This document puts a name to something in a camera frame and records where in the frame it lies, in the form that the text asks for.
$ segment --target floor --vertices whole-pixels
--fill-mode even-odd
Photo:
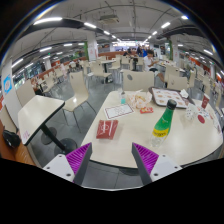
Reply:
[[[192,89],[192,98],[193,99],[202,99],[203,93],[199,89],[200,83],[196,80],[195,87]],[[155,86],[162,87],[163,83],[158,77],[155,79]],[[116,84],[115,89],[120,88],[121,85]],[[105,101],[107,95],[114,91],[114,85],[112,83],[107,84],[104,92],[104,85],[94,78],[90,79],[89,82],[89,99],[88,102],[92,105],[95,111],[98,113],[103,102]],[[60,84],[60,88],[54,86],[52,89],[52,97],[62,100],[67,100],[74,95],[71,84],[68,82],[63,82]],[[214,98],[213,94],[210,94],[211,100],[210,104],[214,108]],[[224,107],[224,99],[222,98],[220,108]],[[57,138],[62,140],[64,138],[71,138],[76,141],[78,147],[81,146],[81,143],[88,132],[94,118],[95,112],[88,106],[87,103],[83,104],[82,107],[79,107],[75,110],[75,114],[81,129],[81,133],[77,127],[74,116],[72,113],[65,111],[67,118],[66,123],[64,114],[60,110],[55,114],[48,122],[48,127],[54,127],[57,130]],[[49,145],[43,145],[41,143],[42,131],[39,131],[36,136],[31,141],[31,146],[33,152],[39,161],[42,167],[46,166],[54,158],[54,148],[55,144],[51,143]],[[211,156],[198,161],[197,163],[207,162],[210,160],[217,159],[220,153],[218,149]],[[94,162],[89,161],[87,171],[82,183],[83,187],[86,188],[95,188],[95,189],[129,189],[129,188],[139,188],[142,187],[142,181],[139,175],[129,176],[120,172],[118,168],[100,165]]]

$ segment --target ceiling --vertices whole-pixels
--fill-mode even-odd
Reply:
[[[119,23],[102,25],[98,22],[101,16],[110,14],[117,15]],[[42,16],[42,18],[62,17],[63,20],[60,23],[45,23],[40,26],[31,24],[21,33],[20,38],[10,49],[10,55],[13,62],[21,57],[24,58],[24,61],[15,66],[13,72],[17,72],[28,63],[46,56],[44,52],[39,52],[39,49],[43,47],[53,47],[50,51],[52,58],[57,52],[68,53],[71,49],[80,48],[78,43],[85,41],[88,32],[93,31],[93,29],[84,26],[84,22],[97,26],[95,32],[98,43],[114,41],[111,36],[105,35],[103,30],[110,32],[120,40],[144,41],[151,35],[152,38],[149,42],[156,44],[162,44],[166,38],[172,36],[184,45],[182,50],[192,50],[198,55],[204,53],[205,57],[209,55],[204,52],[204,48],[213,51],[213,56],[206,59],[214,59],[214,62],[221,66],[219,56],[203,32],[192,21],[181,19],[182,15],[175,8],[156,0],[65,1]],[[161,26],[166,22],[170,22],[171,25],[162,29]],[[63,46],[64,43],[68,42],[73,43],[71,48]]]

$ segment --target ceiling light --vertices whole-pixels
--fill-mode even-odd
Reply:
[[[169,25],[170,25],[170,23],[167,22],[167,23],[165,23],[164,25],[162,25],[161,28],[163,29],[163,28],[165,28],[165,27],[167,27],[167,26],[169,26]]]
[[[181,16],[182,19],[188,19],[187,16]]]
[[[33,65],[33,63],[31,63],[31,64],[27,65],[25,68],[28,68],[28,67],[30,67],[31,65]]]
[[[14,63],[14,64],[12,65],[12,68],[15,67],[16,65],[18,65],[21,61],[23,61],[23,58],[20,59],[19,61],[17,61],[16,63]]]
[[[47,18],[47,19],[41,19],[41,20],[38,20],[37,22],[35,22],[33,25],[37,25],[40,23],[46,23],[46,22],[60,21],[60,20],[62,20],[61,17],[52,17],[52,18]]]
[[[45,58],[43,58],[43,59],[47,59],[47,58],[50,58],[51,56],[47,56],[47,57],[45,57]]]
[[[84,23],[84,25],[86,25],[86,26],[89,26],[89,27],[92,27],[92,28],[96,28],[96,26],[95,25],[92,25],[92,24],[90,24],[90,23]]]
[[[213,55],[212,52],[208,51],[208,50],[204,50],[204,52],[210,54],[210,55]]]
[[[47,50],[50,50],[50,49],[52,49],[52,47],[47,47],[47,48],[41,49],[40,52],[47,51]]]

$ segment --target cafeteria table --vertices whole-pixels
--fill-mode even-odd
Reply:
[[[36,95],[18,113],[22,143],[27,146],[39,130],[42,130],[55,144],[54,154],[65,154],[77,148],[72,139],[58,140],[46,126],[46,122],[63,108],[63,100]]]
[[[141,92],[139,95],[146,96],[146,93]],[[194,100],[194,102],[199,106],[202,103],[200,100]],[[138,109],[134,109],[135,113],[118,118],[119,123],[113,140],[96,139],[99,120],[106,120],[103,109],[119,104],[118,92],[111,92],[82,142],[82,145],[92,142],[93,154],[90,160],[93,162],[136,169],[137,165],[131,152],[134,142],[158,155],[166,154],[174,162],[184,166],[209,156],[223,144],[222,133],[218,133],[212,120],[205,118],[205,123],[202,124],[198,118],[195,118],[190,122],[185,118],[186,109],[176,108],[169,136],[159,148],[151,147],[150,136],[153,128],[166,109],[166,107],[157,106],[153,101],[148,105],[153,107],[153,113],[141,114]],[[207,109],[215,116],[209,104]]]

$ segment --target table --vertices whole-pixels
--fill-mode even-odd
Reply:
[[[19,129],[22,143],[27,146],[41,129],[55,144],[55,155],[68,154],[77,148],[72,139],[59,141],[46,126],[46,122],[53,117],[63,106],[63,100],[48,97],[33,97],[18,113]]]
[[[156,65],[159,65],[159,66],[162,66],[162,67],[166,68],[166,65],[161,65],[161,63],[157,63]]]
[[[201,105],[201,101],[194,100],[195,104]],[[82,145],[92,142],[93,154],[90,160],[112,165],[116,167],[137,168],[132,156],[132,142],[142,145],[155,153],[168,155],[179,165],[196,162],[212,154],[223,144],[223,138],[213,126],[213,121],[206,119],[201,124],[196,118],[190,122],[185,119],[185,109],[175,109],[172,127],[165,142],[158,148],[150,147],[150,136],[156,122],[165,111],[165,107],[159,107],[150,102],[154,113],[135,113],[119,118],[118,128],[113,140],[96,139],[99,120],[106,120],[103,108],[119,105],[118,92],[111,92],[102,105],[99,113],[92,123]]]

